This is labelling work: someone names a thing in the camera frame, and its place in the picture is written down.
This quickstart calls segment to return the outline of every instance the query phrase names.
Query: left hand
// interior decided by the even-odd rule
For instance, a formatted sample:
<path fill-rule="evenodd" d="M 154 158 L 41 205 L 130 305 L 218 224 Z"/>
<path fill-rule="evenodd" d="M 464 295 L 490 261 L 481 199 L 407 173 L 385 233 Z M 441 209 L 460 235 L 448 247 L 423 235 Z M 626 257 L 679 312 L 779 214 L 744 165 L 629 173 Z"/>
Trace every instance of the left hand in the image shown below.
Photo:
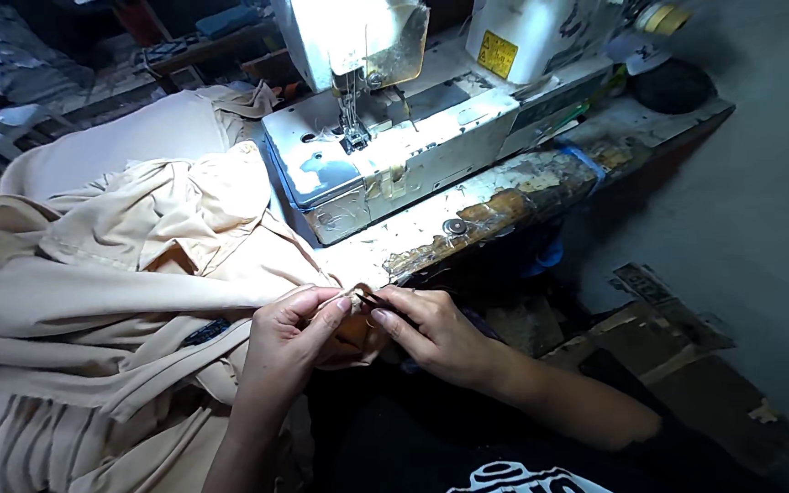
<path fill-rule="evenodd" d="M 305 329 L 297 325 L 339 292 L 339 288 L 301 286 L 254 312 L 237 401 L 248 398 L 255 405 L 275 406 L 270 411 L 287 411 L 352 304 L 348 298 L 339 299 L 319 311 Z"/>

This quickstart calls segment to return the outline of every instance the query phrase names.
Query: fingernail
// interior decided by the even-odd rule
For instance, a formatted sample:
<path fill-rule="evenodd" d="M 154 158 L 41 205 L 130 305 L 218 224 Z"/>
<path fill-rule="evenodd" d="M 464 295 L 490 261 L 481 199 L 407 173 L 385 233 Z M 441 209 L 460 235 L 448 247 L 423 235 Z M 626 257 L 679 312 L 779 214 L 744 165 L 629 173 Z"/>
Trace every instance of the fingernail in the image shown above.
<path fill-rule="evenodd" d="M 352 311 L 352 302 L 349 300 L 349 298 L 340 298 L 337 300 L 337 308 L 342 311 Z"/>
<path fill-rule="evenodd" d="M 389 314 L 386 313 L 384 309 L 374 308 L 373 311 L 370 312 L 370 316 L 373 317 L 373 320 L 383 324 L 389 317 Z"/>

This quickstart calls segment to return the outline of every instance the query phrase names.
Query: white print on shirt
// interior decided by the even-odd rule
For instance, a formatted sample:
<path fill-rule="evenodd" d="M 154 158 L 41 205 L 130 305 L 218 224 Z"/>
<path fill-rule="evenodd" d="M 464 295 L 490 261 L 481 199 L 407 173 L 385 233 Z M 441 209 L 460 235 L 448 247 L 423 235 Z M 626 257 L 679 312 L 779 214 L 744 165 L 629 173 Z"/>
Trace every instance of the white print on shirt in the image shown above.
<path fill-rule="evenodd" d="M 519 462 L 489 462 L 471 473 L 471 487 L 449 488 L 446 493 L 611 493 L 561 467 L 533 473 Z"/>

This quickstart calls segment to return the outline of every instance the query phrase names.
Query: right hand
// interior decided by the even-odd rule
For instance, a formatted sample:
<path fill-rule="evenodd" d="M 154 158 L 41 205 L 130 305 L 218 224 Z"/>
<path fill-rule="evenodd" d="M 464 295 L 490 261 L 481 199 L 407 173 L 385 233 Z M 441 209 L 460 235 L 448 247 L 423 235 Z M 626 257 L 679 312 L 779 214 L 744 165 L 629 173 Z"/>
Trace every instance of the right hand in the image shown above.
<path fill-rule="evenodd" d="M 387 309 L 371 316 L 425 371 L 454 385 L 491 392 L 506 375 L 508 347 L 488 339 L 444 291 L 413 291 L 394 285 L 376 292 L 419 324 L 415 330 Z"/>

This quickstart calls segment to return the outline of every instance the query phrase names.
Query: hand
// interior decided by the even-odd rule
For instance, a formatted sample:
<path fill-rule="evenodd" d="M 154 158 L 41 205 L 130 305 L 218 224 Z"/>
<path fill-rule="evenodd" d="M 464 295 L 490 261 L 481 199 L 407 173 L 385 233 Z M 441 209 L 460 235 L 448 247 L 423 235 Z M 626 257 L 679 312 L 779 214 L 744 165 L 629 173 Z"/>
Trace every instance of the hand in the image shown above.
<path fill-rule="evenodd" d="M 298 323 L 339 291 L 301 286 L 254 312 L 238 401 L 250 398 L 257 404 L 288 409 L 309 380 L 322 346 L 351 312 L 352 304 L 348 298 L 339 299 L 319 311 L 305 329 L 298 329 Z"/>
<path fill-rule="evenodd" d="M 389 285 L 376 294 L 419 324 L 415 330 L 387 309 L 371 312 L 422 369 L 486 394 L 506 374 L 510 349 L 481 334 L 444 291 L 414 292 Z"/>

